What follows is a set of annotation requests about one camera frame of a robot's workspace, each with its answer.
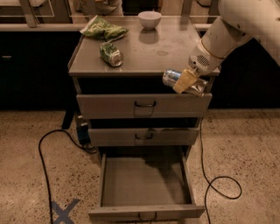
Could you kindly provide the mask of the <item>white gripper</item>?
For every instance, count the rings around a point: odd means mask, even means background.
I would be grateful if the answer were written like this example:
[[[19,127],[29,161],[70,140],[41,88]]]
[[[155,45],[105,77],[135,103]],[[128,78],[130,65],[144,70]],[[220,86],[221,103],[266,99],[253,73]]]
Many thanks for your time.
[[[173,86],[173,90],[182,94],[199,78],[198,75],[210,74],[225,59],[225,53],[221,48],[206,46],[201,40],[191,51],[188,66],[184,69]]]

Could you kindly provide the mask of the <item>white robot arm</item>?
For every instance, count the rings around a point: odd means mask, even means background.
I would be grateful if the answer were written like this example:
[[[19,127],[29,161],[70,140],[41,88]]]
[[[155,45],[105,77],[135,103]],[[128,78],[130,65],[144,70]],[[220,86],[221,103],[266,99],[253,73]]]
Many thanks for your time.
[[[217,17],[192,50],[173,86],[181,94],[210,74],[236,48],[256,39],[280,64],[279,0],[218,0]]]

